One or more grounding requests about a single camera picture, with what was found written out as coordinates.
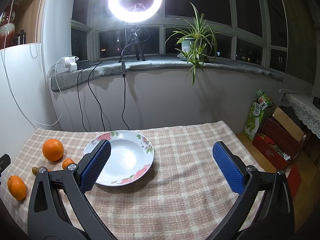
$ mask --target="blue gripper pad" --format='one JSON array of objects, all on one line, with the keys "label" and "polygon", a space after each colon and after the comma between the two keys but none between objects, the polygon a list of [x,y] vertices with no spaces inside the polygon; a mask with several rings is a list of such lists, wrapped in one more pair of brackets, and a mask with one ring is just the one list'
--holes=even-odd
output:
[{"label": "blue gripper pad", "polygon": [[220,143],[213,145],[212,154],[231,190],[241,194],[244,191],[244,177]]},{"label": "blue gripper pad", "polygon": [[79,189],[82,193],[92,190],[93,185],[97,181],[104,165],[108,161],[110,154],[111,144],[106,140],[81,174],[81,184]]}]

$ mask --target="ring light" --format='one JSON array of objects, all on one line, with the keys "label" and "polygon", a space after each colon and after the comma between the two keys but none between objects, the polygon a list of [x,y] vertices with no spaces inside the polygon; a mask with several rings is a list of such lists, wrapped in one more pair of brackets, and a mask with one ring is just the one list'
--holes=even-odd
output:
[{"label": "ring light", "polygon": [[162,0],[154,0],[152,6],[143,12],[128,12],[120,5],[119,0],[109,0],[109,8],[120,20],[137,23],[153,16],[160,8],[161,3]]}]

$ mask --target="white power plug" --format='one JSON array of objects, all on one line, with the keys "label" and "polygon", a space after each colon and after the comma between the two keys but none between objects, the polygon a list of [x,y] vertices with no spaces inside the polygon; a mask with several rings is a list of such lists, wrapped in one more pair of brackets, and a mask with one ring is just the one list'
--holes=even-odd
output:
[{"label": "white power plug", "polygon": [[62,63],[64,68],[67,68],[69,72],[77,70],[76,57],[64,57]]}]

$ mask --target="red vase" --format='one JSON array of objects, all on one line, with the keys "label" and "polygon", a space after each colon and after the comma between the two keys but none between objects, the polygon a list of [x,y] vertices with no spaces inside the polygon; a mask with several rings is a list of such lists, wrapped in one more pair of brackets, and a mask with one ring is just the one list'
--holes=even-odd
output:
[{"label": "red vase", "polygon": [[10,2],[7,7],[5,8],[4,12],[1,15],[1,23],[0,23],[0,49],[4,48],[4,41],[5,47],[10,47],[12,45],[12,41],[14,39],[14,32],[15,32],[15,25],[12,22],[15,18],[15,10],[19,7],[18,3],[14,3],[12,6],[12,12],[9,19],[10,9],[11,9]]}]

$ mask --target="plate rim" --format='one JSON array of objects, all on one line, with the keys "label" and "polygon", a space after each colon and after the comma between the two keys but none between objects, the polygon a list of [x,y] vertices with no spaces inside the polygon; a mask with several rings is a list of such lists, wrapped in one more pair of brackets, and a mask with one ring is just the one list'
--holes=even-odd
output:
[{"label": "plate rim", "polygon": [[87,145],[84,147],[84,149],[83,149],[83,151],[82,151],[81,158],[83,158],[83,156],[84,156],[84,151],[85,151],[85,149],[87,148],[87,146],[88,146],[90,143],[92,143],[92,141],[94,141],[95,139],[97,139],[99,136],[101,136],[101,135],[103,135],[103,134],[106,134],[106,133],[112,133],[112,132],[115,133],[115,132],[122,132],[122,131],[125,131],[125,132],[134,132],[134,133],[136,133],[136,134],[140,134],[141,136],[145,137],[145,138],[149,141],[149,143],[151,144],[151,147],[153,148],[152,161],[151,161],[149,167],[147,168],[147,170],[146,170],[141,176],[139,176],[138,178],[136,178],[135,180],[132,180],[132,181],[129,181],[129,182],[126,182],[126,183],[123,183],[123,184],[118,184],[118,185],[101,184],[101,183],[98,183],[98,182],[96,181],[95,183],[97,183],[97,184],[99,184],[99,185],[102,185],[102,186],[105,186],[105,187],[121,187],[121,186],[128,185],[128,184],[133,183],[133,182],[137,181],[138,179],[142,178],[142,177],[148,172],[148,170],[150,169],[150,167],[151,167],[152,164],[153,164],[153,160],[154,160],[154,157],[155,157],[155,148],[153,147],[152,142],[148,139],[148,137],[146,137],[146,136],[143,135],[142,133],[136,132],[136,131],[134,131],[134,130],[113,130],[113,131],[109,131],[109,132],[102,132],[101,134],[99,134],[98,136],[96,136],[94,139],[92,139],[89,143],[87,143]]}]

